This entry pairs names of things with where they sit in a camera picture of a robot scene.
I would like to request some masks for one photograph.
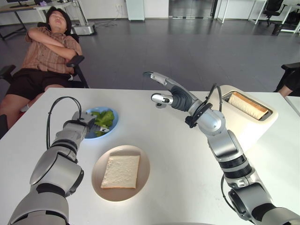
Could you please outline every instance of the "computer monitor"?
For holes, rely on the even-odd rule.
[[[21,1],[27,1],[27,0],[6,0],[8,3],[11,3],[11,2],[18,2],[19,5],[17,6],[11,6],[10,8],[18,8],[18,7],[25,7],[25,6],[29,6],[27,4],[22,4]]]

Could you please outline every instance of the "bread slice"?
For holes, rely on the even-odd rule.
[[[259,120],[264,114],[268,112],[266,108],[261,107],[257,103],[242,96],[236,91],[232,93],[228,102],[257,120]]]
[[[140,156],[110,156],[101,188],[136,188]]]

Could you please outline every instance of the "chair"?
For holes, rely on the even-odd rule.
[[[1,115],[0,116],[0,139],[6,134],[8,131],[8,122],[6,115]]]
[[[285,84],[285,81],[291,78],[291,75],[299,76],[300,79],[300,62],[292,63],[292,64],[284,64],[281,66],[282,69],[285,70],[276,90],[274,92],[278,92]],[[300,97],[300,89],[294,90],[289,96],[298,96]]]
[[[270,18],[272,16],[279,16],[281,14],[281,12],[283,11],[283,9],[286,7],[286,5],[284,5],[281,9],[280,12],[278,12],[278,10],[281,8],[281,4],[282,4],[283,0],[268,0],[267,5],[265,7],[264,10],[264,14],[267,16],[267,26],[269,27],[271,23],[270,22]]]
[[[50,25],[44,22],[39,22],[37,24],[38,27],[46,27],[49,30]],[[71,36],[79,42],[79,36],[77,34],[71,34]],[[85,80],[85,77],[83,76],[83,73],[79,67],[79,63],[81,63],[84,60],[84,56],[82,55],[76,55],[74,56],[68,63],[67,67],[73,67],[74,68],[74,74],[70,76],[69,82],[71,83],[72,88],[89,88],[88,83]],[[11,75],[11,72],[15,69],[15,65],[9,65],[5,66],[1,71],[0,71],[0,79],[4,79],[9,83],[12,83],[14,78]],[[79,79],[81,81],[73,81],[73,76],[78,75]]]
[[[46,26],[49,28],[47,23],[39,22],[37,24],[38,27]],[[71,34],[71,36],[79,42],[79,36],[77,34]],[[83,73],[79,67],[79,64],[84,60],[84,56],[76,55],[74,56],[66,65],[67,67],[74,68],[74,74],[70,75],[69,82],[72,88],[89,88],[88,83],[83,76]],[[8,83],[12,83],[14,81],[14,77],[11,75],[11,72],[15,69],[15,65],[8,65],[3,67],[0,70],[0,79],[6,80]],[[73,77],[78,75],[80,81],[74,81]],[[4,134],[8,131],[7,127],[7,117],[6,115],[0,115],[0,139],[4,136]]]

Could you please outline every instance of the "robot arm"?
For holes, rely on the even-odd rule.
[[[68,203],[83,179],[77,164],[77,151],[94,124],[95,116],[76,112],[63,130],[56,134],[51,147],[38,161],[30,179],[30,192],[16,207],[9,225],[67,225]]]
[[[225,127],[225,117],[207,100],[202,102],[181,85],[167,76],[155,72],[146,72],[151,79],[159,82],[172,95],[155,93],[152,101],[158,107],[171,107],[188,112],[186,123],[190,128],[198,124],[206,135],[209,147],[224,172],[224,178],[232,189],[229,197],[240,218],[252,221],[256,225],[300,224],[300,216],[285,208],[277,208],[263,185],[256,170],[247,160],[234,135]]]

